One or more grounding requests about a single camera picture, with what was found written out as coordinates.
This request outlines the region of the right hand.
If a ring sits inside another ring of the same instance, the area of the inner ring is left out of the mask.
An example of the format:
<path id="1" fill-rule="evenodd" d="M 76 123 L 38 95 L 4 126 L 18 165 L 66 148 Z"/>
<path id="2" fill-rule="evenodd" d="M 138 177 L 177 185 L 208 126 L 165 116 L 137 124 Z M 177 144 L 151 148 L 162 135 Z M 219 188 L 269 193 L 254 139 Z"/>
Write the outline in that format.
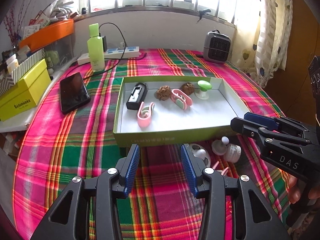
<path id="1" fill-rule="evenodd" d="M 292 175 L 289 175 L 289 182 L 288 182 L 288 186 L 289 186 L 289 192 L 288 192 L 288 199 L 289 202 L 291 204 L 295 204 L 296 202 L 299 201 L 302 193 L 300 191 L 300 189 L 297 187 L 296 183 L 297 183 L 298 179 Z M 309 199 L 313 200 L 313 199 L 318 199 L 320 197 L 320 187 L 319 185 L 316 187 L 313 187 L 310 192 L 309 192 Z"/>

